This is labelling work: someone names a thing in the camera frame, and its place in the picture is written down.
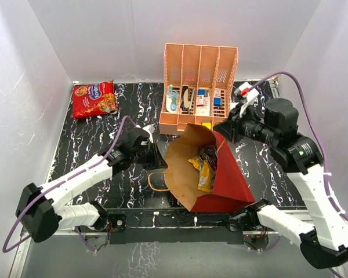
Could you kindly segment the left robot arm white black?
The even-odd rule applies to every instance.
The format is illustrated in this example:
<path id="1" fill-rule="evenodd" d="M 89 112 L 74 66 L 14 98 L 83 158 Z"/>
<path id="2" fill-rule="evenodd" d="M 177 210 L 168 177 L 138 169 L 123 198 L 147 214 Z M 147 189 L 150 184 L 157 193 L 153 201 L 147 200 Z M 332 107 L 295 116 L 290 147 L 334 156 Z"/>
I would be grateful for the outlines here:
<path id="1" fill-rule="evenodd" d="M 95 184 L 110 179 L 133 164 L 145 170 L 165 169 L 152 125 L 133 128 L 111 151 L 101 151 L 89 161 L 57 180 L 24 187 L 16 217 L 36 243 L 50 238 L 59 229 L 88 226 L 102 231 L 108 212 L 97 201 L 69 206 L 68 202 Z"/>

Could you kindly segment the purple brown candy packet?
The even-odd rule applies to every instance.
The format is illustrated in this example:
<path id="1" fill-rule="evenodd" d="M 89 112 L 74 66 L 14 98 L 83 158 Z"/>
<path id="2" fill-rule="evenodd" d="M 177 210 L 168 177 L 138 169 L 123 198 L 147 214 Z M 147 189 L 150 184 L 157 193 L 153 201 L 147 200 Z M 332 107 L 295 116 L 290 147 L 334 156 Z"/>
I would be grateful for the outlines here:
<path id="1" fill-rule="evenodd" d="M 217 150 L 214 145 L 206 145 L 202 147 L 198 153 L 202 161 L 207 161 L 210 167 L 216 171 L 218 166 Z"/>

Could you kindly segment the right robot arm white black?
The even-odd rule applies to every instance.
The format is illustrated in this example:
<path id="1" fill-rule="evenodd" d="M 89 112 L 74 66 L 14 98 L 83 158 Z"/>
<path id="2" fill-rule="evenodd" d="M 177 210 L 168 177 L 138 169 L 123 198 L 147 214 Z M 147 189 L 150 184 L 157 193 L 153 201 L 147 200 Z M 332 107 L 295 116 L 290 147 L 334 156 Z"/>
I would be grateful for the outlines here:
<path id="1" fill-rule="evenodd" d="M 255 230 L 264 226 L 300 248 L 316 269 L 333 268 L 348 261 L 348 222 L 332 203 L 334 193 L 324 188 L 324 160 L 316 143 L 298 133 L 298 110 L 289 100 L 268 100 L 264 117 L 253 106 L 239 103 L 214 131 L 237 142 L 242 137 L 267 144 L 274 160 L 299 191 L 312 223 L 286 214 L 262 199 L 247 207 L 244 219 Z"/>

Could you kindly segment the red paper bag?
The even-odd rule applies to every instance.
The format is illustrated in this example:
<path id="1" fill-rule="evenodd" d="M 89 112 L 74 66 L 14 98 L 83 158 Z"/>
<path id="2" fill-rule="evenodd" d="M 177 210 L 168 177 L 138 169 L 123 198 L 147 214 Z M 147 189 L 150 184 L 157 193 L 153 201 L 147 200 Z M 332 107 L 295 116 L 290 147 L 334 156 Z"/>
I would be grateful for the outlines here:
<path id="1" fill-rule="evenodd" d="M 166 150 L 166 190 L 189 212 L 232 213 L 255 201 L 226 139 L 189 124 Z"/>

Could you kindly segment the red cookie snack bag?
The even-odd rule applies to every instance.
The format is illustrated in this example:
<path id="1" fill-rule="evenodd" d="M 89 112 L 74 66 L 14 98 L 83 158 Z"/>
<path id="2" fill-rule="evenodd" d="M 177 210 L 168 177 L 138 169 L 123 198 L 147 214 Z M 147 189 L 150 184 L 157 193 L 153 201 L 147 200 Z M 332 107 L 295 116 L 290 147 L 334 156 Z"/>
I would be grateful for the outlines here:
<path id="1" fill-rule="evenodd" d="M 113 81 L 76 85 L 72 90 L 72 101 L 74 119 L 110 114 L 118 109 Z"/>

